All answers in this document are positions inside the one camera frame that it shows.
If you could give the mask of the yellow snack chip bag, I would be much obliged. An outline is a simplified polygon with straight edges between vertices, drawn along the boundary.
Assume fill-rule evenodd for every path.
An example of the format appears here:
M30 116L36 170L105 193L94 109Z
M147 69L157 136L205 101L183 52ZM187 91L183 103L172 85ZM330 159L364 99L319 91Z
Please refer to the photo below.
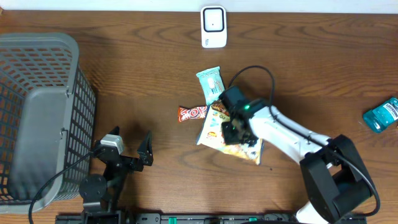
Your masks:
M227 114L219 111L217 107L210 106L201 133L197 139L197 145L202 144L224 154L249 160L259 165L261 163L261 154L264 146L263 141L258 140L256 145L252 147L249 147L248 144L226 145L221 124L227 121L229 121L229 116Z

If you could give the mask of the red chocolate bar wrapper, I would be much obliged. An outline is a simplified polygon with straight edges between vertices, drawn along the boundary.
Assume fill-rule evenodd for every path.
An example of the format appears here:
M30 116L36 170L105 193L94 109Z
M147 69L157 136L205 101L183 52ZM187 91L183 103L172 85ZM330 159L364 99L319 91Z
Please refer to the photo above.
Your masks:
M178 122L183 122L189 119L204 119L206 118L209 109L219 111L225 115L229 115L228 111L222 103L213 103L212 105L197 106L194 108L184 108L179 106L177 110Z

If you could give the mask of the mint green wipes packet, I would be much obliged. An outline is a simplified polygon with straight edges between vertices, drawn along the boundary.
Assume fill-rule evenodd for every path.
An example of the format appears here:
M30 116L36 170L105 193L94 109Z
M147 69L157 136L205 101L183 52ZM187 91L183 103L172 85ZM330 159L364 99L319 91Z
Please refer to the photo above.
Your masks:
M196 74L202 87L207 105L217 101L224 92L224 85L220 75L220 67L209 68Z

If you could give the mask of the teal mouthwash bottle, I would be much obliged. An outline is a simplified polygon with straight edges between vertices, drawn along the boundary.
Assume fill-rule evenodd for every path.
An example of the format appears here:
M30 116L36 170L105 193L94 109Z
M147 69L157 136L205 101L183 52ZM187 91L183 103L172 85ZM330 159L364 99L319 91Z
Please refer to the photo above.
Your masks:
M363 114L364 122L375 133L381 133L397 122L397 98L392 97L380 106Z

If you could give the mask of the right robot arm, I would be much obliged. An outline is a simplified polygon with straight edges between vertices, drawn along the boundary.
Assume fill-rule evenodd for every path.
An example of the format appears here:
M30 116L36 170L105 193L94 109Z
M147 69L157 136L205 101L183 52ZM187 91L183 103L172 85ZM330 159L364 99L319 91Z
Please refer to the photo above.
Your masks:
M270 101L249 101L243 96L220 97L230 115L221 124L226 144L252 146L262 139L299 164L308 202L296 212L299 223L339 223L355 218L352 211L374 197L376 214L380 196L353 141L314 133L287 118Z

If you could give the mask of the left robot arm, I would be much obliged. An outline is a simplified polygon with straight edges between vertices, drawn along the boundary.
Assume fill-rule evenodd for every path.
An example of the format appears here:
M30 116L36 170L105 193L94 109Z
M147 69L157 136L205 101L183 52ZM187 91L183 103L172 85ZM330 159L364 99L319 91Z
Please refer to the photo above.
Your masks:
M124 143L119 127L99 141L92 150L92 157L99 159L106 167L102 174L90 174L79 186L83 199L83 223L134 223L134 217L118 208L119 197L129 174L142 172L145 166L153 164L152 133L148 132L141 142L138 157L122 155Z

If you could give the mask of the white barcode scanner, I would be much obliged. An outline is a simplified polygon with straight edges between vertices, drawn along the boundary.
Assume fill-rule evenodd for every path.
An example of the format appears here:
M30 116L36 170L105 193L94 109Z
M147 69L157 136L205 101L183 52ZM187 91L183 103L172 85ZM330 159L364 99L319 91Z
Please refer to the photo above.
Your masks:
M205 6L200 12L201 46L206 49L223 48L227 44L226 9Z

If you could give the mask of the grey plastic mesh basket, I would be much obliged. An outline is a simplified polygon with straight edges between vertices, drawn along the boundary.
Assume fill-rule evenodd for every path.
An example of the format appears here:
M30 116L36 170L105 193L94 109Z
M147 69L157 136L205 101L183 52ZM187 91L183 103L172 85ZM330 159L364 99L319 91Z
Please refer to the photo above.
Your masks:
M26 214L78 195L95 108L72 37L1 36L1 213Z

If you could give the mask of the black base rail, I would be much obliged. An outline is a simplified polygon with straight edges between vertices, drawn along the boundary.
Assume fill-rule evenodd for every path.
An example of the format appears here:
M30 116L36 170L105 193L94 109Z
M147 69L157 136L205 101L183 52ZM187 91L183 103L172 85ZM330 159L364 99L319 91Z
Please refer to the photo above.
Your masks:
M55 224L126 223L126 224L240 224L240 223L293 223L299 221L286 213L262 215L161 215L159 213L112 215L58 215Z

